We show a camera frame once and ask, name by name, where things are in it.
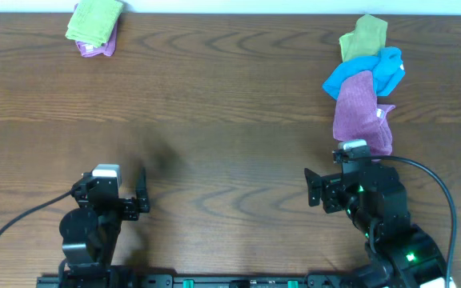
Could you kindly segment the green microfiber cloth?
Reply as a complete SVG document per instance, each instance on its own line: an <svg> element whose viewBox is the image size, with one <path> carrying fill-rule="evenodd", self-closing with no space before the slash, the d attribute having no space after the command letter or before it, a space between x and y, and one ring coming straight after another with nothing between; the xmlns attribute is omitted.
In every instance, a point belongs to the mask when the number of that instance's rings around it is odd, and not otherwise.
<svg viewBox="0 0 461 288"><path fill-rule="evenodd" d="M67 25L66 38L102 46L109 42L123 8L116 0L81 0Z"/></svg>

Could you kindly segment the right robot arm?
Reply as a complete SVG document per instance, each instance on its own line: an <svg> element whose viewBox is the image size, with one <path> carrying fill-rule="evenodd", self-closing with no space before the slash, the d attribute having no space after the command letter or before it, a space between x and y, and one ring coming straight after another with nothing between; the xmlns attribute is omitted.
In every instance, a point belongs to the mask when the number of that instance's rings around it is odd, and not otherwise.
<svg viewBox="0 0 461 288"><path fill-rule="evenodd" d="M378 162L344 163L339 174L305 169L308 202L328 214L343 211L365 237L370 262L324 287L421 287L446 275L435 241L411 222L407 191L395 168Z"/></svg>

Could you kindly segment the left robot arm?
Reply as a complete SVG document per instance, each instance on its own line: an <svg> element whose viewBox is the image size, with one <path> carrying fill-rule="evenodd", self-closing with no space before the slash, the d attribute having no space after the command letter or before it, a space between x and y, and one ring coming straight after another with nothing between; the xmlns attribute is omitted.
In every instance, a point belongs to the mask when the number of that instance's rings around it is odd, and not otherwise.
<svg viewBox="0 0 461 288"><path fill-rule="evenodd" d="M59 224L66 256L58 268L60 287L139 286L134 272L111 263L122 222L137 221L150 211L146 170L140 169L133 198L119 197L121 183L120 166L99 164L72 186L78 208Z"/></svg>

